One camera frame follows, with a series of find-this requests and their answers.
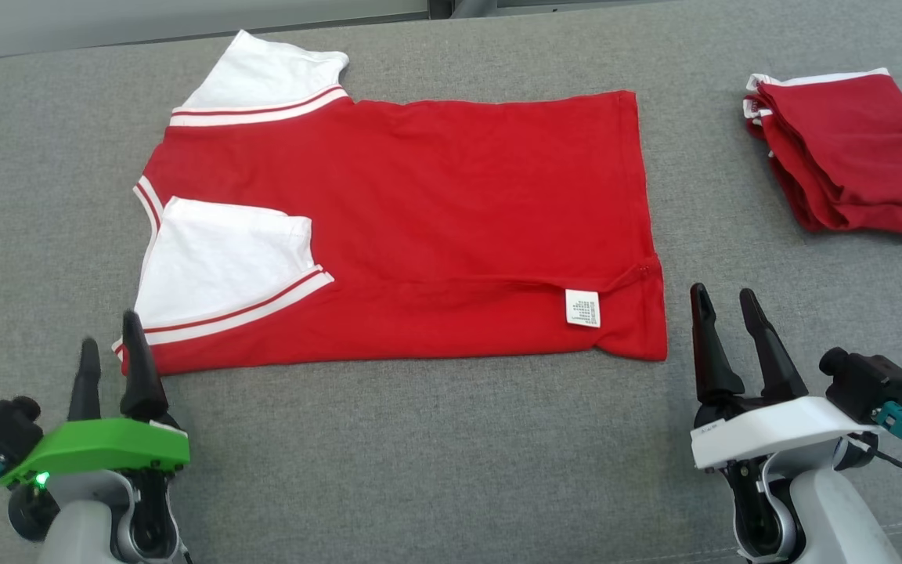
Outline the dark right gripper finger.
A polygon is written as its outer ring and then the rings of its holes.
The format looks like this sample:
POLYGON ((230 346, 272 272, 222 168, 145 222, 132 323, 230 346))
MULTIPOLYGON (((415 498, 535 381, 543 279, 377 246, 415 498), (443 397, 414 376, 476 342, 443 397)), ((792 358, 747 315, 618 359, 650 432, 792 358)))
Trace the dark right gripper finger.
POLYGON ((768 403, 783 403, 808 396, 802 376, 792 362, 784 343, 781 342, 774 325, 767 320, 752 289, 741 289, 740 299, 745 328, 756 347, 763 379, 761 396, 768 403))
POLYGON ((722 403, 745 393, 741 376, 731 368, 716 329, 716 311, 705 285, 690 289, 692 350, 694 350, 697 399, 704 406, 722 403))

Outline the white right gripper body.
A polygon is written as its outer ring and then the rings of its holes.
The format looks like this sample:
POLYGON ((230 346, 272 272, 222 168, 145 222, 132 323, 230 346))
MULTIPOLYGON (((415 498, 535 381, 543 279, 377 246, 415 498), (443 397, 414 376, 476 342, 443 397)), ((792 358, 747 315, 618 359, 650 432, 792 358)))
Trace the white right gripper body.
POLYGON ((853 420, 826 397, 805 396, 696 428, 690 433, 691 452, 695 467, 705 470, 829 443, 850 433, 881 431, 881 426, 853 420))

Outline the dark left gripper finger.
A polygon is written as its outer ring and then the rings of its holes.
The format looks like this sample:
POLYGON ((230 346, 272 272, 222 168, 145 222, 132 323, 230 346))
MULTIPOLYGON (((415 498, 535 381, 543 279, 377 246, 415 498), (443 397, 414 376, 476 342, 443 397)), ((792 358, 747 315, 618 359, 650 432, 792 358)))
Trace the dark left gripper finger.
POLYGON ((98 385, 101 374, 97 341, 86 337, 80 344, 78 371, 71 389, 66 421, 100 420, 98 385))
POLYGON ((126 362, 121 414, 136 421, 161 420, 168 414, 168 398, 139 315, 131 309, 123 313, 121 344, 126 362))

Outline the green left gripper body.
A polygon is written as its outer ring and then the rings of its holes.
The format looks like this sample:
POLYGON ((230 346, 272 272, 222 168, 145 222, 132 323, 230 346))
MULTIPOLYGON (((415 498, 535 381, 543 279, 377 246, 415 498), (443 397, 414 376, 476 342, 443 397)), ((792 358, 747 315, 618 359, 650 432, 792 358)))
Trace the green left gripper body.
POLYGON ((49 478, 79 472, 158 470, 177 472, 190 463, 189 435, 176 426, 131 418, 66 421, 40 432, 27 457, 11 465, 0 477, 0 486, 37 484, 49 478))

